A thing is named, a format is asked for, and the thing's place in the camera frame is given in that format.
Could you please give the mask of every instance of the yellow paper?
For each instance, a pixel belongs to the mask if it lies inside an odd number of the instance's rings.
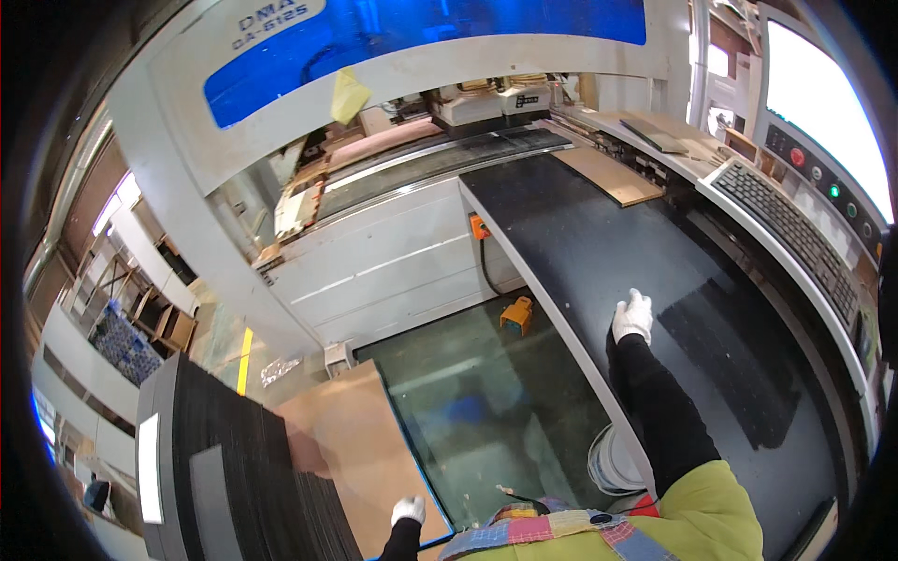
[[[365,106],[371,97],[371,90],[356,81],[352,68],[337,71],[334,97],[330,102],[330,116],[341,125],[346,125]]]

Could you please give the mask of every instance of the blue machine panel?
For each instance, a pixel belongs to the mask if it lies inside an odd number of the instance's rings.
[[[272,31],[305,10],[301,0],[271,7],[259,23]],[[644,45],[646,15],[642,0],[328,0],[321,13],[266,39],[250,33],[236,40],[232,48],[242,53],[209,76],[203,91],[216,124],[228,128],[344,66],[438,41],[512,33]]]

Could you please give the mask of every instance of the keyboard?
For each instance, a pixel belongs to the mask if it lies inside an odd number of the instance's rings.
[[[832,245],[778,189],[741,162],[732,162],[713,182],[772,230],[804,265],[850,329],[858,314],[852,276]]]

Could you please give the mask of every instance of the orange foot pedal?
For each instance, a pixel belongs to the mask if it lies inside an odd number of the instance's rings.
[[[499,318],[499,327],[508,327],[518,331],[521,337],[527,334],[530,328],[530,318],[533,316],[533,302],[526,296],[521,296],[517,302],[508,306]]]

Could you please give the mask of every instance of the green jacket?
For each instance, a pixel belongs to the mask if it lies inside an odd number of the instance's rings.
[[[698,466],[661,499],[663,518],[630,516],[629,521],[682,561],[761,561],[763,537],[748,493],[723,460]],[[619,561],[598,532],[509,545],[471,553],[465,561]]]

